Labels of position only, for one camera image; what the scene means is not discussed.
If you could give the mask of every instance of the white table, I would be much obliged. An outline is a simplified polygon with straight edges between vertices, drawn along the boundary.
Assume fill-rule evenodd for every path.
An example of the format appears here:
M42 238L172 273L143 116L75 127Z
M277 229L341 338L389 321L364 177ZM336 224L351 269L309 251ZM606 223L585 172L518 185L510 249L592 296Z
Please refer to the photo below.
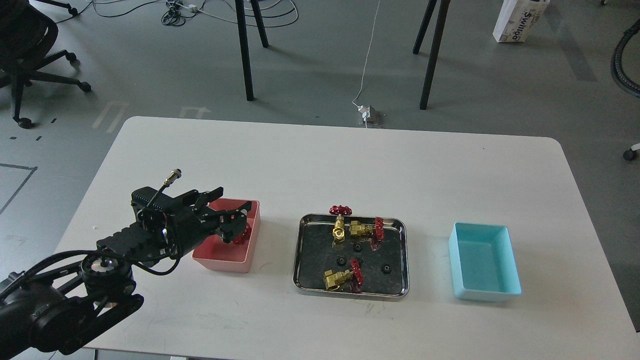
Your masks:
M212 272L188 255L166 277L135 271L145 304L89 347L229 359L640 357L553 139L136 117L58 251L92 249L129 225L131 192L157 188L176 167L183 176L171 196L224 186L226 197L260 201L252 270ZM407 296L383 302L296 291L300 218L334 204L405 223ZM521 297L498 304L454 297L447 240L455 221L509 227Z

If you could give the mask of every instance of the tissue box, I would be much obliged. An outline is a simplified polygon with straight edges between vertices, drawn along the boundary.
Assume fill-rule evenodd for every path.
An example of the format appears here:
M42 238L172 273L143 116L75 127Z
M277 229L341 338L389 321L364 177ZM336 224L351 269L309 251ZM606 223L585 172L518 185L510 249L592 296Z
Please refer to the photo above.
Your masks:
M549 0L504 0L493 29L497 42L523 42L531 32Z

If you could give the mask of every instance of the chair base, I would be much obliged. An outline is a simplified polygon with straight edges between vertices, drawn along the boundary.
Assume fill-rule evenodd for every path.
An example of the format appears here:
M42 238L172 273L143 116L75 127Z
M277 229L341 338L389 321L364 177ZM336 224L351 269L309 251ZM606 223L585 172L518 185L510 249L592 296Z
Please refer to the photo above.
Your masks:
M69 4L69 3L61 3L61 2L55 1L55 0L36 0L36 1L39 1L39 2L45 3L45 4L49 4L49 5L53 5L53 6L58 6L60 8L65 8L65 9L67 9L67 11L69 12L69 14L72 17L75 17L76 15L79 15L78 9L72 7L71 4Z
M625 151L624 154L622 154L622 157L625 160L635 160L638 157L638 152L640 152L640 143L637 143L635 145L632 145L631 148L629 148L629 150Z
M65 57L70 63L77 61L76 54L70 53L67 50L58 51L45 57L37 66L35 70L32 69L17 69L15 71L6 72L6 75L0 78L0 88L11 85L11 114L12 118L18 126L23 129L30 129L33 127L33 123L29 118L20 117L20 108L22 107L22 93L25 86L31 86L31 81L45 81L47 83L59 83L77 85L80 90L84 92L91 91L91 85L85 82L80 82L78 79L68 78L66 76L49 74L46 72L38 71L42 67Z

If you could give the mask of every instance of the black hose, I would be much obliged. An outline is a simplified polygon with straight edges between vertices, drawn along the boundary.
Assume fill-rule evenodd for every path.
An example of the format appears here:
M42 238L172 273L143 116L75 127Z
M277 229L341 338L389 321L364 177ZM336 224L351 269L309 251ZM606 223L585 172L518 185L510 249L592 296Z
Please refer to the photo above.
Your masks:
M629 40L634 37L639 30L640 19L638 19L631 28L625 31L620 42L618 42L618 46L616 46L616 50L613 52L613 57L611 58L611 76L613 77L613 80L622 88L622 90L636 97L640 97L640 85L629 79L625 74L625 71L622 69L622 52L625 50L625 46L627 46Z

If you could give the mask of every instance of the pink plastic bin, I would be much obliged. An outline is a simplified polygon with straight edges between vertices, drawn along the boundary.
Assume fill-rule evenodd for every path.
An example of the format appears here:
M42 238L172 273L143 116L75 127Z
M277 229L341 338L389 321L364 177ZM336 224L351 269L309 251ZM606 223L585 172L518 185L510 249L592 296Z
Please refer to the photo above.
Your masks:
M233 210L246 201L220 198L210 203L209 207L215 210ZM218 235L212 235L193 251L191 257L209 270L249 272L260 227L260 203L258 201L251 200L251 211L247 214L246 222L251 230L245 234L245 240L242 244L223 243Z

